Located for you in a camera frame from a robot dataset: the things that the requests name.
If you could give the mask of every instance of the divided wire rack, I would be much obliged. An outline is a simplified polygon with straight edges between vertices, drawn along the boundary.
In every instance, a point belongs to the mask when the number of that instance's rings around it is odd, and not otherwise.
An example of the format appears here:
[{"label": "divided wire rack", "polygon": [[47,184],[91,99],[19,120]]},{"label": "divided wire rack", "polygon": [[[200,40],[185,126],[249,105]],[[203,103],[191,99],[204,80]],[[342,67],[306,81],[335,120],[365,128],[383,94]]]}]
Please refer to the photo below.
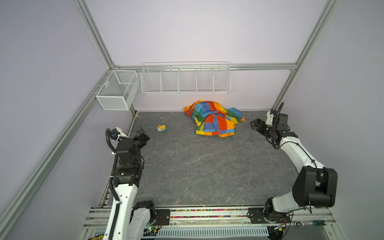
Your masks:
[{"label": "divided wire rack", "polygon": [[129,110],[139,84],[136,71],[113,70],[96,98],[104,110]]},{"label": "divided wire rack", "polygon": [[143,63],[144,94],[230,93],[228,62]]}]

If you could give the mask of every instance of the metal beam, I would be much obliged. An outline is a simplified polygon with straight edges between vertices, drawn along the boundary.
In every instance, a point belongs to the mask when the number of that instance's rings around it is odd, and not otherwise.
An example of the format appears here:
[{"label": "metal beam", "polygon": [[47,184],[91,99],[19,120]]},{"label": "metal beam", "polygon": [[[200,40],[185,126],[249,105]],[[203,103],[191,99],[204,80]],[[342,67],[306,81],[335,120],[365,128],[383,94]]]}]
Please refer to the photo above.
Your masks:
[{"label": "metal beam", "polygon": [[277,109],[280,103],[284,100],[284,97],[286,96],[288,90],[290,89],[293,82],[295,81],[297,74],[299,73],[300,69],[303,67],[306,59],[308,58],[317,40],[319,39],[319,36],[324,31],[329,18],[334,13],[339,3],[340,3],[340,0],[328,0],[327,3],[325,4],[323,11],[320,14],[320,17],[317,20],[316,25],[310,37],[308,38],[307,43],[305,44],[303,50],[300,53],[299,58],[297,59],[297,62],[296,62],[297,68],[291,71],[290,75],[288,76],[288,79],[285,81],[285,84],[283,85],[283,88],[281,89],[279,95],[277,96],[272,109]]},{"label": "metal beam", "polygon": [[32,201],[33,197],[48,177],[48,174],[51,172],[53,166],[56,164],[72,137],[75,135],[77,129],[92,109],[94,103],[96,102],[96,93],[105,82],[109,73],[110,71],[107,71],[104,74],[97,86],[88,95],[85,102],[77,110],[76,114],[57,137],[51,148],[40,161],[39,165],[25,182],[24,186],[20,189],[5,212],[1,215],[0,240],[5,240],[9,236],[17,221],[28,207],[28,204]]},{"label": "metal beam", "polygon": [[76,6],[81,19],[84,22],[85,27],[87,28],[92,40],[94,41],[97,49],[100,52],[101,57],[103,58],[105,65],[108,69],[113,69],[116,65],[113,63],[112,58],[108,52],[108,49],[100,35],[99,30],[96,27],[95,21],[89,11],[89,8],[84,0],[73,0],[74,5]]},{"label": "metal beam", "polygon": [[[200,65],[156,65],[156,68],[197,68]],[[295,70],[296,63],[244,63],[244,64],[230,64],[229,69],[231,71],[240,70]],[[143,66],[119,66],[115,70],[134,70],[136,72],[142,72]]]}]

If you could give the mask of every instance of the colorful patchwork cloth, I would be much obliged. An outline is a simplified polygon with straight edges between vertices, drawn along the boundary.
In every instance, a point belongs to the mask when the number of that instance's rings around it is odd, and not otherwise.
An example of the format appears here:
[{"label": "colorful patchwork cloth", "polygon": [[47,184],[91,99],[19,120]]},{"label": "colorful patchwork cloth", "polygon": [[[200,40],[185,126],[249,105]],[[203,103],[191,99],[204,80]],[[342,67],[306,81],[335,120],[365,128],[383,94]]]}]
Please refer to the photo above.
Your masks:
[{"label": "colorful patchwork cloth", "polygon": [[226,110],[220,104],[198,100],[186,106],[184,112],[197,124],[196,133],[227,137],[235,134],[235,124],[241,119],[241,112],[235,108]]}]

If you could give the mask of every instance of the wire basket compartment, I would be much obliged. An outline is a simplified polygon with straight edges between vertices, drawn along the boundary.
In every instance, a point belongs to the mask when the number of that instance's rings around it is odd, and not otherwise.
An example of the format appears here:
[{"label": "wire basket compartment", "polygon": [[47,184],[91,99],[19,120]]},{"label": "wire basket compartment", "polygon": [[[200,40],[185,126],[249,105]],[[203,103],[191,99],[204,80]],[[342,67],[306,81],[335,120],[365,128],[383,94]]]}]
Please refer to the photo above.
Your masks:
[{"label": "wire basket compartment", "polygon": [[141,74],[144,94],[231,92],[229,63],[170,67],[144,65]]},{"label": "wire basket compartment", "polygon": [[129,110],[138,88],[136,71],[113,70],[96,98],[104,110]]}]

